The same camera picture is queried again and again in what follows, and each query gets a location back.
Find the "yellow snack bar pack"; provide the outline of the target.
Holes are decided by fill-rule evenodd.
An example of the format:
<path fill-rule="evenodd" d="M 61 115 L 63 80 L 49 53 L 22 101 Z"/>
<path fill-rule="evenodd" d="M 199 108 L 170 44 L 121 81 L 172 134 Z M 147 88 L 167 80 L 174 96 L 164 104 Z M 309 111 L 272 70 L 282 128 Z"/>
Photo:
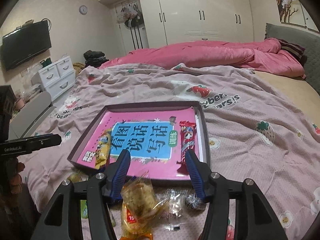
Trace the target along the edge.
<path fill-rule="evenodd" d="M 111 132 L 112 129 L 106 129 L 98 139 L 95 151 L 95 168 L 97 170 L 103 168 L 109 159 L 111 150 Z"/>

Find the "dark round snack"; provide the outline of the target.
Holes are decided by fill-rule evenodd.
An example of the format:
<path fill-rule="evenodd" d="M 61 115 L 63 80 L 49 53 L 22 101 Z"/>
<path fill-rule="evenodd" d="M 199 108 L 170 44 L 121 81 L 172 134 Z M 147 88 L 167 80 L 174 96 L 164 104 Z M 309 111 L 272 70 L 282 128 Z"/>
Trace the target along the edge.
<path fill-rule="evenodd" d="M 188 194 L 184 199 L 184 204 L 189 210 L 203 211 L 206 209 L 206 204 L 195 193 Z"/>

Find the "clear candy pack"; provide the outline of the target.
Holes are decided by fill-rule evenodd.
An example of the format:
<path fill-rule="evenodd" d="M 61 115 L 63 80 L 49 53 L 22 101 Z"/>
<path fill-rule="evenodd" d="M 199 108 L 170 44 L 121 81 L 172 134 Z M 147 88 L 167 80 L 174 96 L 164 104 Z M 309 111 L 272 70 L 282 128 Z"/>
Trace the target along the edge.
<path fill-rule="evenodd" d="M 187 189 L 167 189 L 163 194 L 169 200 L 161 216 L 165 230 L 178 231 L 186 222 L 184 201 L 188 193 Z"/>

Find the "orange rice cracker pack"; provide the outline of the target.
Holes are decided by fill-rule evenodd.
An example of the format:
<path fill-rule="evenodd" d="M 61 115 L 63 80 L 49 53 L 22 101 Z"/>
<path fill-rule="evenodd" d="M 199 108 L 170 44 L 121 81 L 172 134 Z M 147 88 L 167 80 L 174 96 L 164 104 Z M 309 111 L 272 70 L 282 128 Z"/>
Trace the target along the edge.
<path fill-rule="evenodd" d="M 153 239 L 153 227 L 169 204 L 157 197 L 148 170 L 132 177 L 122 188 L 121 239 Z"/>

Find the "red long snack pack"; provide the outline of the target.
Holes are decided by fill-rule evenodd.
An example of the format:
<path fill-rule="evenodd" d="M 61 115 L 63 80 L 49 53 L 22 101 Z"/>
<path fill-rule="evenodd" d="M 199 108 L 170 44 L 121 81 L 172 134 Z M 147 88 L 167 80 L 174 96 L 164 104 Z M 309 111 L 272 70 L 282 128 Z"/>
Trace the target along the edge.
<path fill-rule="evenodd" d="M 180 121 L 180 136 L 181 136 L 181 159 L 176 164 L 180 165 L 178 172 L 184 175 L 188 174 L 185 154 L 187 150 L 195 150 L 195 135 L 196 135 L 196 124 L 187 120 Z"/>

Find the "green snack pack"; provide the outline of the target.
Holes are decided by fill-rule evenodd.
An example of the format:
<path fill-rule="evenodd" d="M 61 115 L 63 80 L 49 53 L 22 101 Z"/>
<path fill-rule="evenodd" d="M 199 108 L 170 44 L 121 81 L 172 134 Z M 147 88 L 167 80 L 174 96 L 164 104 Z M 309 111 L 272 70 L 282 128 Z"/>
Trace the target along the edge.
<path fill-rule="evenodd" d="M 88 218 L 87 200 L 80 200 L 80 215 L 82 219 Z"/>

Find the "pink blue children's book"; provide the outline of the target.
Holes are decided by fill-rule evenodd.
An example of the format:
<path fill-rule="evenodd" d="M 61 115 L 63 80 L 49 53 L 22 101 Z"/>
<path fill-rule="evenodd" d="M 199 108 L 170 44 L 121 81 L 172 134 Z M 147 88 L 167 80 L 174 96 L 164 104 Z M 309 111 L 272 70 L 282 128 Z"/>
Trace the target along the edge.
<path fill-rule="evenodd" d="M 106 129 L 111 132 L 108 161 L 116 161 L 122 150 L 131 154 L 128 176 L 148 170 L 153 180 L 185 182 L 189 175 L 178 172 L 181 159 L 180 121 L 197 122 L 194 107 L 166 111 L 126 111 L 103 109 L 90 123 L 70 158 L 82 168 L 95 168 L 98 139 Z"/>

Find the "pink strawberry print blanket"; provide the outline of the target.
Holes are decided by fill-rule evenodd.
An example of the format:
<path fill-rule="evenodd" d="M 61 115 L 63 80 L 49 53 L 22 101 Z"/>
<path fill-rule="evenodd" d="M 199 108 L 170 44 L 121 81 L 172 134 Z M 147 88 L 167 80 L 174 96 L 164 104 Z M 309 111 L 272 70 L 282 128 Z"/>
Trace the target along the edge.
<path fill-rule="evenodd" d="M 38 211 L 74 173 L 67 157 L 104 106 L 157 101 L 198 101 L 212 169 L 231 180 L 254 179 L 287 237 L 306 234 L 319 213 L 319 127 L 255 72 L 227 66 L 83 70 L 65 104 L 37 129 L 61 135 L 61 145 L 20 158 Z"/>

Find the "white drawer cabinet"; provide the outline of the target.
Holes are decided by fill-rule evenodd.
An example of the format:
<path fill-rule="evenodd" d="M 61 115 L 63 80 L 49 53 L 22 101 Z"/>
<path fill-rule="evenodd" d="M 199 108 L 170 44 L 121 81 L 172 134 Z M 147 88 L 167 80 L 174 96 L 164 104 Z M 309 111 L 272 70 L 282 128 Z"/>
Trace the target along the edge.
<path fill-rule="evenodd" d="M 50 94 L 52 101 L 56 100 L 75 83 L 75 69 L 70 56 L 38 70 L 31 78 L 31 83 L 39 84 L 43 92 Z"/>

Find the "dark clothes pile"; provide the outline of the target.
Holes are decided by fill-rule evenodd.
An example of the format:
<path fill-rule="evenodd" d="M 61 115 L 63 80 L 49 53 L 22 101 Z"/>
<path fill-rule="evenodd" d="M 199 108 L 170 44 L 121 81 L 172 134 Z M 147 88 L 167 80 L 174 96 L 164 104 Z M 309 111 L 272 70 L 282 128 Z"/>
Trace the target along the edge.
<path fill-rule="evenodd" d="M 103 63 L 109 61 L 105 57 L 105 54 L 102 51 L 91 51 L 88 50 L 84 53 L 85 66 L 92 66 L 94 68 L 99 68 Z"/>

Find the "pink quilt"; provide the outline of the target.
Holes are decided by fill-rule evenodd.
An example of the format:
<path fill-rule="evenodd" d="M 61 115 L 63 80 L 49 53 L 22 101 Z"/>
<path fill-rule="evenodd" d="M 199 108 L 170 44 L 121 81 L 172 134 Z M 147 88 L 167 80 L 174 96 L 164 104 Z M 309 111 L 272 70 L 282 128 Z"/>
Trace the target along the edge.
<path fill-rule="evenodd" d="M 99 68 L 132 63 L 150 64 L 164 69 L 171 69 L 180 63 L 191 68 L 233 66 L 286 77 L 305 75 L 301 63 L 283 50 L 276 38 L 249 43 L 193 41 L 137 49 L 124 57 L 105 62 Z"/>

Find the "dark striped pillow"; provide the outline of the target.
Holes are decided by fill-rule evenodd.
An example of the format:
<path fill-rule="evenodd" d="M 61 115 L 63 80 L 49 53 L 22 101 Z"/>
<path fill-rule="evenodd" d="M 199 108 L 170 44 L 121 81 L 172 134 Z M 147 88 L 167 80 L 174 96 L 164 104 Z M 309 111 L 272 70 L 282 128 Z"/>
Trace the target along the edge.
<path fill-rule="evenodd" d="M 289 52 L 297 61 L 302 59 L 304 54 L 305 48 L 301 47 L 300 45 L 287 42 L 285 40 L 278 39 L 281 49 Z"/>

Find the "hanging bags and hats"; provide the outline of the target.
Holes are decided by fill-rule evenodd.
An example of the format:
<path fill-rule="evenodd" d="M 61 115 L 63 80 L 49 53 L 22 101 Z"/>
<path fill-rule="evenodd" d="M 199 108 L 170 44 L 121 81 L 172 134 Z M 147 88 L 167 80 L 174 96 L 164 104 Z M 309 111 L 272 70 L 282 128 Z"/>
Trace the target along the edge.
<path fill-rule="evenodd" d="M 142 12 L 136 3 L 127 4 L 121 9 L 122 20 L 128 28 L 135 28 L 144 24 Z"/>

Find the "white wardrobe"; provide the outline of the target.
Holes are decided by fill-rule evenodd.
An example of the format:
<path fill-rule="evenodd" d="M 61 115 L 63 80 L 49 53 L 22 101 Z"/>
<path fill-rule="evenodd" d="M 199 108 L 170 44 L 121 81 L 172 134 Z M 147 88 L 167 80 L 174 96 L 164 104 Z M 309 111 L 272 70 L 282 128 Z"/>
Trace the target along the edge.
<path fill-rule="evenodd" d="M 105 5 L 122 0 L 98 0 Z M 189 41 L 252 42 L 249 0 L 139 0 L 150 48 Z"/>

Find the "grey padded headboard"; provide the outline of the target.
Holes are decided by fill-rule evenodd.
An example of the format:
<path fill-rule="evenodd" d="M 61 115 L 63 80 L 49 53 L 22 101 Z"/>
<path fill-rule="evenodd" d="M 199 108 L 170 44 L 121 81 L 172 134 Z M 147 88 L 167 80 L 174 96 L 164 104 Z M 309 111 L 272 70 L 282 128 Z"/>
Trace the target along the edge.
<path fill-rule="evenodd" d="M 283 50 L 303 66 L 306 82 L 319 92 L 319 36 L 290 27 L 267 23 L 265 38 L 276 38 Z"/>

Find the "black wall television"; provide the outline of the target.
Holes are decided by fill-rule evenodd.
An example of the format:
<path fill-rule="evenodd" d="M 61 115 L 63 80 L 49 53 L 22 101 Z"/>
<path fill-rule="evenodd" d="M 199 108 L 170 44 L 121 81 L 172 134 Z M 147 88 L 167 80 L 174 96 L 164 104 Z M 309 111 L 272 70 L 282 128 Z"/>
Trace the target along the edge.
<path fill-rule="evenodd" d="M 8 71 L 51 47 L 48 21 L 32 23 L 2 37 L 1 63 Z"/>

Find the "round wall clock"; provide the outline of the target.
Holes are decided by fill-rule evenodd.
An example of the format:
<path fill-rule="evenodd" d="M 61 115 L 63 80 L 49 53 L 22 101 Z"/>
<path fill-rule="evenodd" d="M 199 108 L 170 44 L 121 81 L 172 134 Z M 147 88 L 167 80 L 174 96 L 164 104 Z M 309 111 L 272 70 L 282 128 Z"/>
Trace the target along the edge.
<path fill-rule="evenodd" d="M 80 12 L 80 14 L 82 14 L 82 15 L 86 15 L 87 12 L 88 12 L 88 8 L 87 8 L 85 5 L 81 5 L 81 6 L 79 7 L 79 12 Z"/>

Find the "floral wall painting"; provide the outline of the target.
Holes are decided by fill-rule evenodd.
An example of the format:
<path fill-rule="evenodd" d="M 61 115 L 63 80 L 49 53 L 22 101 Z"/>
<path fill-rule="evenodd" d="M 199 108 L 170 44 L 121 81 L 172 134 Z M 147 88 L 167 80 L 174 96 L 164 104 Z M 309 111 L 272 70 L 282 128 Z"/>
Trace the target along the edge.
<path fill-rule="evenodd" d="M 311 16 L 299 0 L 276 0 L 281 23 L 294 24 L 319 32 Z"/>

